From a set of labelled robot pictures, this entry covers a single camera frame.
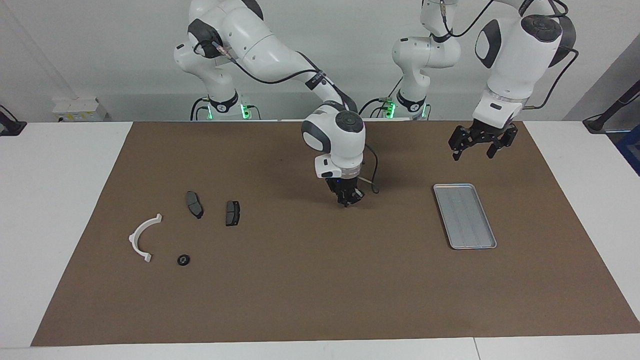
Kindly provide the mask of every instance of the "metal tray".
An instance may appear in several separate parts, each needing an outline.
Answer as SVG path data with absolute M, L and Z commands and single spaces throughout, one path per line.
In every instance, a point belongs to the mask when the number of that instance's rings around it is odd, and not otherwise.
M 493 249 L 497 246 L 473 185 L 437 184 L 433 191 L 452 248 Z

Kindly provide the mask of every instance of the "black cable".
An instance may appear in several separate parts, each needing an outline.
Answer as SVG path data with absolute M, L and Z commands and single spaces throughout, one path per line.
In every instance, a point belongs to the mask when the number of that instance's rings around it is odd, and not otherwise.
M 196 44 L 196 46 L 194 46 L 194 47 L 193 47 L 193 52 L 194 52 L 194 53 L 196 53 L 196 54 L 198 54 L 198 53 L 197 53 L 198 48 L 199 48 L 199 47 L 201 47 L 201 46 L 202 46 L 202 44 L 206 44 L 206 43 L 208 43 L 208 42 L 209 42 L 209 43 L 211 43 L 211 40 L 203 40 L 203 41 L 201 41 L 201 42 L 197 43 L 197 44 Z
M 380 101 L 380 98 L 378 99 L 371 99 L 369 101 L 367 101 L 366 104 L 364 104 L 364 106 L 362 106 L 362 109 L 360 109 L 360 112 L 358 112 L 358 115 L 362 115 L 362 113 L 364 112 L 364 110 L 371 104 L 373 104 L 376 101 Z
M 376 185 L 376 174 L 378 173 L 378 154 L 376 154 L 373 148 L 368 144 L 364 144 L 364 145 L 367 147 L 369 151 L 371 151 L 371 154 L 373 154 L 373 156 L 376 158 L 376 166 L 373 168 L 373 175 L 371 176 L 371 191 L 375 194 L 379 194 L 380 188 L 378 188 L 378 185 Z
M 327 79 L 326 74 L 323 73 L 323 71 L 307 56 L 304 55 L 302 52 L 300 51 L 296 51 L 296 53 L 300 54 L 300 56 L 302 56 L 314 69 L 317 70 L 318 74 L 323 74 L 324 80 L 326 80 L 326 82 L 331 85 L 331 87 L 335 90 L 335 92 L 338 93 L 338 95 L 340 96 L 340 100 L 342 101 L 342 105 L 349 109 L 349 106 L 347 105 L 347 102 L 345 100 L 345 96 L 347 96 L 344 92 L 342 92 L 342 90 L 340 90 L 338 88 L 338 86 L 333 83 L 333 81 L 330 81 L 329 79 Z
M 393 89 L 393 90 L 391 90 L 391 92 L 389 93 L 389 95 L 388 95 L 387 97 L 392 97 L 392 95 L 394 94 L 395 90 L 398 88 L 398 86 L 399 86 L 399 85 L 400 85 L 400 83 L 402 82 L 402 79 L 403 79 L 403 78 L 400 78 L 400 80 L 398 80 L 398 82 L 397 82 L 397 83 L 396 83 L 396 85 L 394 86 L 394 89 Z M 378 109 L 380 109 L 380 111 L 378 111 L 378 114 L 376 115 L 376 117 L 380 117 L 380 112 L 382 111 L 382 109 L 384 109 L 384 106 L 383 106 L 383 107 L 381 107 L 381 108 L 378 108 Z
M 11 117 L 17 122 L 18 118 L 15 117 L 15 115 L 9 111 L 9 109 L 5 108 L 4 106 L 0 105 L 0 108 L 2 108 L 4 110 L 4 112 L 6 112 L 7 114 L 11 115 Z
M 258 120 L 262 120 L 262 115 L 260 115 L 260 109 L 256 105 L 249 105 L 246 107 L 247 109 L 255 109 L 258 112 Z
M 554 3 L 562 6 L 564 8 L 564 12 L 563 13 L 559 13 L 559 14 L 555 14 L 555 15 L 549 15 L 549 17 L 565 17 L 567 16 L 567 14 L 569 13 L 569 6 L 567 6 L 565 3 L 563 3 L 560 0 L 553 0 Z
M 484 9 L 482 9 L 482 11 L 478 14 L 478 16 L 476 17 L 476 19 L 471 23 L 471 25 L 469 25 L 469 27 L 463 31 L 460 34 L 454 34 L 453 31 L 451 29 L 449 29 L 449 26 L 447 25 L 447 16 L 442 14 L 442 22 L 444 22 L 444 28 L 447 30 L 447 33 L 454 37 L 454 38 L 459 38 L 459 37 L 463 37 L 465 36 L 469 30 L 471 30 L 471 28 L 474 27 L 474 25 L 476 25 L 476 23 L 478 22 L 478 20 L 480 20 L 480 18 L 482 17 L 482 15 L 484 15 L 484 13 L 486 12 L 487 9 L 489 9 L 489 6 L 491 6 L 491 4 L 493 4 L 495 0 L 489 0 L 489 2 L 486 4 L 486 6 L 484 7 Z
M 554 90 L 556 89 L 556 85 L 558 85 L 558 82 L 560 81 L 560 79 L 562 78 L 562 75 L 564 75 L 564 73 L 571 67 L 571 65 L 573 65 L 573 63 L 575 62 L 575 60 L 578 58 L 578 56 L 580 56 L 580 53 L 578 52 L 578 50 L 576 49 L 569 49 L 566 47 L 563 47 L 563 49 L 567 49 L 570 52 L 572 52 L 573 54 L 575 54 L 575 56 L 573 57 L 573 59 L 571 59 L 571 61 L 569 61 L 568 64 L 566 64 L 566 66 L 564 67 L 564 69 L 560 72 L 560 74 L 558 75 L 558 77 L 556 78 L 556 81 L 554 82 L 554 84 L 551 86 L 551 89 L 549 89 L 549 93 L 547 94 L 547 97 L 545 98 L 545 100 L 542 102 L 542 105 L 539 106 L 525 106 L 523 108 L 523 110 L 538 110 L 538 109 L 542 109 L 545 107 L 545 105 L 547 105 L 547 102 L 549 101 L 549 98 L 551 97 L 551 94 L 553 94 Z
M 386 107 L 384 107 L 384 106 L 380 106 L 379 108 L 373 109 L 373 111 L 371 112 L 371 115 L 369 115 L 369 118 L 373 118 L 373 113 L 376 112 L 376 110 L 379 110 L 378 114 L 376 115 L 376 118 L 380 117 L 380 112 L 385 108 Z
M 196 112 L 196 107 L 198 106 L 198 104 L 200 104 L 202 101 L 204 101 L 204 99 L 199 98 L 198 100 L 196 100 L 196 102 L 193 103 L 193 106 L 191 107 L 191 116 L 189 118 L 189 121 L 193 121 L 193 117 L 195 115 Z
M 308 69 L 308 70 L 298 71 L 298 72 L 296 72 L 296 73 L 294 73 L 294 74 L 291 74 L 291 75 L 287 76 L 286 78 L 282 78 L 282 79 L 280 79 L 280 80 L 276 80 L 276 81 L 264 81 L 264 80 L 258 79 L 258 78 L 256 78 L 255 76 L 253 76 L 253 75 L 252 75 L 250 72 L 248 72 L 248 71 L 247 71 L 247 70 L 246 70 L 242 65 L 238 64 L 238 62 L 236 62 L 236 61 L 235 61 L 235 59 L 232 61 L 232 63 L 236 64 L 236 65 L 240 68 L 240 70 L 242 70 L 242 71 L 243 71 L 245 74 L 247 74 L 250 78 L 252 78 L 252 79 L 254 79 L 254 80 L 258 81 L 259 83 L 263 83 L 263 84 L 267 84 L 267 85 L 280 84 L 280 83 L 283 83 L 283 82 L 285 82 L 285 81 L 287 81 L 287 80 L 291 80 L 291 79 L 295 78 L 295 77 L 296 77 L 296 76 L 298 76 L 298 75 L 305 74 L 305 73 L 307 73 L 307 72 L 315 72 L 316 74 L 318 74 L 318 73 L 319 73 L 319 71 L 318 71 L 318 70 Z
M 200 110 L 207 110 L 209 111 L 209 108 L 207 106 L 201 106 L 196 110 L 196 121 L 198 121 L 198 114 L 200 113 Z
M 427 121 L 428 121 L 429 118 L 431 117 L 431 109 L 432 109 L 432 107 L 431 107 L 431 104 L 427 104 L 425 106 L 429 106 L 429 113 L 427 114 Z

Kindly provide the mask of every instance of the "black rubber washer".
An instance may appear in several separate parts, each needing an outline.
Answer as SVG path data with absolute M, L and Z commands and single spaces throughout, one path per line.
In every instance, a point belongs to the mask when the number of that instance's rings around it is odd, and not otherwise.
M 178 265 L 180 266 L 187 266 L 189 265 L 190 261 L 191 257 L 189 257 L 187 254 L 183 254 L 178 257 Z

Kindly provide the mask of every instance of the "cable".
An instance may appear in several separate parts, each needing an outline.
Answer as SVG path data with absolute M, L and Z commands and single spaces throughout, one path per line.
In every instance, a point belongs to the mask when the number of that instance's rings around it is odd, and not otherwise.
M 196 110 L 196 121 L 198 121 L 198 114 L 200 113 L 200 110 L 209 110 L 209 108 L 207 106 L 201 106 Z
M 393 89 L 393 90 L 391 90 L 391 92 L 389 93 L 389 95 L 388 95 L 387 97 L 392 97 L 392 96 L 393 96 L 393 94 L 394 94 L 395 90 L 398 88 L 398 86 L 399 86 L 399 85 L 400 85 L 400 83 L 402 82 L 402 79 L 403 79 L 403 78 L 404 78 L 404 77 L 401 77 L 401 78 L 400 78 L 400 80 L 398 80 L 398 82 L 397 82 L 397 83 L 396 83 L 396 85 L 394 86 L 394 89 Z M 381 107 L 381 108 L 378 108 L 378 109 L 380 109 L 380 111 L 378 111 L 378 114 L 376 115 L 376 117 L 380 117 L 380 112 L 382 111 L 382 109 L 384 109 L 384 107 Z
M 367 184 L 371 184 L 371 180 L 367 179 L 366 177 L 358 176 L 358 179 L 364 181 Z
M 429 113 L 427 114 L 427 121 L 429 121 L 429 118 L 431 117 L 431 109 L 432 109 L 432 107 L 431 107 L 431 104 L 427 104 L 425 106 L 429 106 Z
M 456 35 L 456 34 L 453 33 L 453 31 L 451 29 L 449 29 L 449 26 L 447 25 L 447 10 L 444 7 L 445 6 L 444 0 L 440 0 L 440 13 L 442 14 L 442 22 L 444 22 L 444 28 L 447 30 L 447 33 L 450 36 L 454 37 L 454 38 L 459 38 L 459 37 L 465 36 L 469 32 L 469 30 L 471 30 L 471 28 L 473 28 L 474 25 L 476 25 L 478 20 L 480 20 L 482 15 L 484 15 L 486 10 L 489 9 L 489 6 L 491 6 L 491 4 L 493 4 L 494 1 L 495 0 L 489 0 L 489 2 L 486 4 L 484 9 L 482 9 L 482 11 L 478 14 L 476 19 L 471 23 L 471 25 L 469 25 L 469 27 L 465 31 L 463 31 L 462 33 Z
M 375 194 L 379 194 L 380 188 L 378 188 L 378 185 L 376 185 L 376 174 L 378 173 L 378 154 L 376 154 L 376 152 L 373 150 L 371 146 L 369 146 L 369 144 L 364 144 L 364 145 L 369 151 L 371 151 L 371 154 L 373 154 L 373 156 L 376 158 L 376 166 L 373 168 L 373 175 L 371 176 L 371 191 Z
M 381 102 L 381 101 L 380 101 L 380 98 L 377 98 L 377 99 L 371 99 L 371 100 L 367 101 L 367 103 L 366 103 L 366 104 L 364 104 L 364 106 L 362 106 L 362 109 L 360 109 L 360 112 L 358 112 L 358 115 L 362 115 L 362 113 L 364 112 L 364 110 L 365 110 L 369 105 L 373 104 L 373 103 L 374 103 L 374 102 L 376 102 L 376 101 Z
M 229 55 L 229 53 L 227 52 L 227 50 L 226 50 L 224 47 L 222 47 L 222 46 L 218 45 L 216 42 L 213 42 L 213 41 L 211 42 L 211 44 L 212 44 L 213 46 L 215 46 L 215 47 L 216 47 L 216 50 L 218 50 L 218 52 L 219 52 L 221 55 L 223 55 L 224 57 L 226 57 L 227 59 L 229 59 L 229 61 L 231 61 L 231 62 L 232 62 L 232 63 L 234 63 L 237 67 L 239 67 L 239 68 L 240 68 L 240 70 L 242 70 L 245 74 L 247 74 L 247 76 L 249 76 L 250 78 L 252 78 L 252 79 L 254 79 L 254 80 L 256 80 L 256 81 L 258 81 L 259 83 L 268 84 L 268 85 L 274 85 L 274 84 L 280 84 L 280 83 L 283 83 L 283 82 L 285 82 L 285 81 L 287 81 L 287 80 L 291 80 L 291 79 L 295 78 L 296 76 L 298 76 L 298 75 L 302 75 L 302 74 L 305 74 L 305 73 L 307 73 L 307 72 L 315 72 L 316 74 L 320 74 L 320 73 L 322 73 L 322 71 L 317 70 L 317 69 L 307 69 L 307 70 L 302 70 L 302 71 L 295 72 L 294 74 L 291 74 L 291 75 L 287 76 L 286 78 L 282 78 L 282 79 L 280 79 L 280 80 L 276 80 L 276 81 L 264 81 L 264 80 L 262 80 L 262 79 L 256 78 L 255 76 L 253 76 L 253 74 L 251 74 L 250 72 L 248 72 L 248 71 L 247 71 L 247 70 L 246 70 L 242 65 L 240 65 L 240 64 L 237 62 L 237 60 L 236 60 L 236 59 L 234 59 L 234 58 L 233 58 L 233 56 Z
M 296 76 L 298 76 L 298 75 L 305 74 L 305 73 L 307 73 L 307 72 L 315 72 L 316 74 L 320 73 L 318 70 L 311 70 L 311 69 L 308 69 L 308 70 L 302 70 L 302 71 L 295 72 L 294 74 L 291 74 L 291 75 L 287 76 L 286 78 L 282 78 L 282 79 L 280 79 L 280 80 L 276 80 L 276 81 L 264 81 L 264 80 L 261 80 L 261 79 L 259 79 L 259 78 L 256 78 L 255 76 L 253 76 L 253 75 L 252 75 L 250 72 L 248 72 L 248 71 L 247 71 L 247 70 L 246 70 L 242 65 L 238 64 L 238 62 L 237 62 L 235 59 L 233 59 L 233 60 L 232 60 L 232 63 L 236 64 L 236 65 L 240 68 L 240 70 L 242 70 L 245 74 L 249 75 L 249 77 L 250 77 L 250 78 L 252 78 L 252 79 L 254 79 L 254 80 L 258 81 L 259 83 L 263 83 L 263 84 L 267 84 L 267 85 L 280 84 L 280 83 L 283 83 L 283 82 L 285 82 L 285 81 L 287 81 L 287 80 L 291 80 L 291 79 L 295 78 L 295 77 L 296 77 Z
M 262 115 L 260 115 L 260 109 L 256 105 L 248 105 L 247 109 L 255 109 L 258 112 L 258 120 L 262 120 Z
M 560 79 L 562 78 L 562 75 L 564 75 L 564 73 L 571 67 L 571 65 L 573 65 L 573 63 L 575 62 L 575 60 L 578 58 L 578 56 L 580 56 L 580 53 L 578 52 L 578 50 L 576 49 L 569 49 L 567 47 L 562 47 L 563 49 L 567 49 L 570 52 L 572 52 L 573 54 L 575 54 L 575 56 L 573 57 L 573 59 L 571 59 L 571 61 L 569 61 L 568 64 L 566 64 L 566 66 L 564 67 L 564 69 L 560 72 L 560 74 L 558 75 L 558 77 L 556 78 L 556 81 L 554 82 L 554 84 L 551 86 L 551 89 L 549 89 L 549 93 L 547 94 L 547 97 L 545 98 L 545 100 L 542 102 L 542 105 L 539 106 L 525 106 L 523 108 L 523 110 L 538 110 L 538 109 L 542 109 L 545 107 L 545 105 L 547 105 L 547 102 L 549 101 L 549 98 L 551 97 L 551 94 L 553 94 L 554 89 L 556 89 L 556 85 L 558 85 L 558 82 L 560 81 Z
M 330 79 L 328 79 L 328 78 L 326 77 L 326 74 L 324 74 L 324 73 L 323 73 L 323 71 L 322 71 L 318 66 L 316 66 L 316 64 L 315 64 L 313 61 L 311 61 L 311 59 L 310 59 L 309 57 L 307 57 L 307 55 L 304 55 L 304 54 L 303 54 L 302 52 L 300 52 L 300 51 L 296 51 L 296 53 L 300 54 L 300 56 L 302 56 L 302 57 L 303 57 L 303 58 L 304 58 L 304 59 L 309 63 L 309 65 L 311 65 L 314 69 L 316 69 L 318 74 L 322 74 L 322 75 L 323 75 L 323 79 L 324 79 L 324 80 L 325 80 L 329 85 L 331 85 L 331 87 L 335 90 L 335 92 L 336 92 L 336 93 L 338 93 L 338 96 L 340 97 L 340 100 L 342 101 L 342 105 L 343 105 L 345 108 L 349 109 L 349 106 L 347 105 L 347 101 L 346 101 L 346 99 L 345 99 L 345 97 L 348 97 L 348 96 L 347 96 L 347 94 L 345 94 L 344 92 L 342 92 L 342 90 L 340 90 L 340 89 L 338 88 L 338 86 L 337 86 L 333 81 L 331 81 Z
M 384 106 L 380 106 L 379 108 L 375 108 L 375 109 L 373 109 L 373 111 L 371 112 L 371 115 L 369 115 L 369 118 L 371 118 L 371 119 L 373 118 L 373 113 L 374 113 L 374 112 L 376 112 L 376 110 L 379 110 L 379 111 L 378 111 L 378 114 L 376 115 L 376 118 L 380 117 L 380 112 L 381 112 L 382 110 L 384 110 L 384 109 L 385 109 L 385 107 L 384 107 Z
M 198 48 L 199 48 L 199 47 L 201 47 L 203 44 L 206 44 L 206 43 L 208 43 L 208 42 L 211 42 L 211 41 L 210 41 L 210 40 L 203 40 L 203 41 L 201 41 L 201 42 L 197 43 L 197 44 L 196 44 L 196 46 L 194 46 L 194 47 L 193 47 L 193 52 L 194 52 L 194 53 L 196 53 L 196 54 L 198 54 L 198 53 L 197 53 Z
M 18 118 L 15 117 L 15 115 L 9 111 L 9 109 L 5 108 L 4 106 L 0 105 L 0 108 L 2 108 L 4 110 L 4 112 L 6 112 L 7 114 L 11 115 L 11 117 L 17 122 Z
M 559 13 L 559 14 L 555 14 L 555 15 L 549 15 L 549 17 L 565 17 L 567 16 L 567 14 L 569 13 L 569 6 L 567 6 L 565 3 L 563 3 L 560 0 L 553 0 L 554 3 L 562 6 L 564 8 L 564 12 L 563 13 Z
M 191 116 L 189 118 L 189 121 L 193 121 L 193 117 L 195 115 L 196 107 L 198 106 L 198 104 L 200 104 L 202 101 L 206 101 L 206 100 L 207 100 L 206 98 L 201 97 L 198 100 L 196 100 L 196 102 L 193 103 L 193 106 L 191 107 Z

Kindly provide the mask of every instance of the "white wall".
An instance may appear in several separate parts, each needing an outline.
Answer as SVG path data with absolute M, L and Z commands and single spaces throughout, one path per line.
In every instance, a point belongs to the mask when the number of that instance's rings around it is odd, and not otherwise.
M 522 120 L 562 119 L 638 35 L 634 0 L 566 0 L 578 29 L 581 57 L 541 111 Z M 189 0 L 0 0 L 24 26 L 73 92 L 96 96 L 114 120 L 184 120 L 204 93 L 197 78 L 173 62 L 173 47 L 186 39 Z M 262 0 L 266 22 L 286 44 L 310 56 L 359 104 L 387 95 L 401 76 L 391 47 L 405 36 L 424 36 L 420 1 Z M 486 1 L 462 0 L 462 29 Z M 432 70 L 429 102 L 434 119 L 468 119 L 489 75 L 474 55 L 477 31 L 489 19 L 513 15 L 495 4 L 461 39 L 463 58 L 454 69 Z M 30 58 L 0 13 L 0 102 L 27 121 L 49 121 L 51 98 L 62 91 Z M 538 104 L 560 71 L 540 81 Z M 260 106 L 263 117 L 301 118 L 318 100 L 299 83 L 258 84 L 237 69 L 238 89 Z

